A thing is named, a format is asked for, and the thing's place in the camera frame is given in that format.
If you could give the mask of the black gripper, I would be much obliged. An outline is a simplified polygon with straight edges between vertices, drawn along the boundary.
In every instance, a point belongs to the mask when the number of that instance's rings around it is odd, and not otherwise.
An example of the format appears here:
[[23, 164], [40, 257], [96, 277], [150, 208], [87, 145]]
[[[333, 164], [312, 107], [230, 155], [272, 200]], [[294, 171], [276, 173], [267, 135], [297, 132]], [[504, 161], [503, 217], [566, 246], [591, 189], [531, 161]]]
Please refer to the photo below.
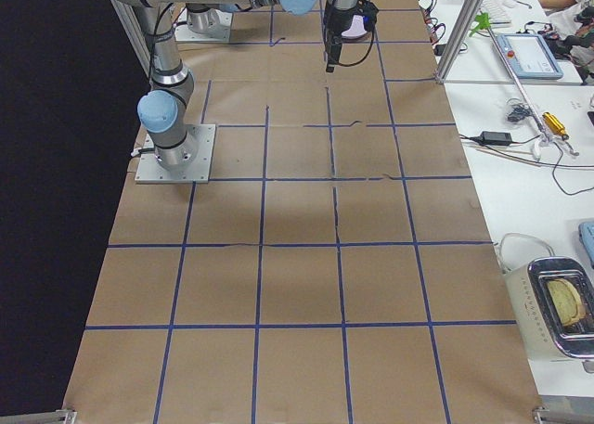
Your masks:
[[355, 14], [354, 8], [339, 9], [335, 6], [325, 6], [323, 22], [327, 73], [333, 73], [334, 69], [340, 65], [342, 33], [351, 27]]

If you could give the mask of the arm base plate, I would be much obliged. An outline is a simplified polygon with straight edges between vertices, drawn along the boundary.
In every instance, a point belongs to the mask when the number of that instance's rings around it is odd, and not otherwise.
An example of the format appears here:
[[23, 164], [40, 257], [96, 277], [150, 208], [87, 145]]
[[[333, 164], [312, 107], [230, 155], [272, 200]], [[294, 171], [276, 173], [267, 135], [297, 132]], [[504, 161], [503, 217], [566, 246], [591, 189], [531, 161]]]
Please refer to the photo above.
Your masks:
[[228, 43], [233, 15], [218, 9], [204, 12], [187, 12], [175, 27], [175, 39], [180, 44]]
[[146, 153], [139, 155], [136, 181], [140, 184], [207, 184], [215, 142], [214, 124], [186, 125], [187, 136], [177, 148], [156, 148], [145, 134]]

